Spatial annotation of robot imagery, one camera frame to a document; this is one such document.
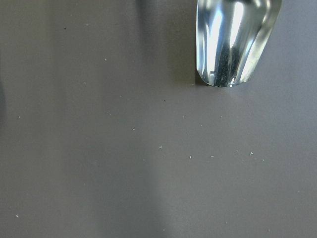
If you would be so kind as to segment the silver metal scoop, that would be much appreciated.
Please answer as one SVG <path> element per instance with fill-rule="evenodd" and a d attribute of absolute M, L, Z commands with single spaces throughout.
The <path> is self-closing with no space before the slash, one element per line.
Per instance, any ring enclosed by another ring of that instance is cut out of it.
<path fill-rule="evenodd" d="M 199 0 L 196 70 L 214 87 L 250 80 L 282 6 L 280 0 Z"/>

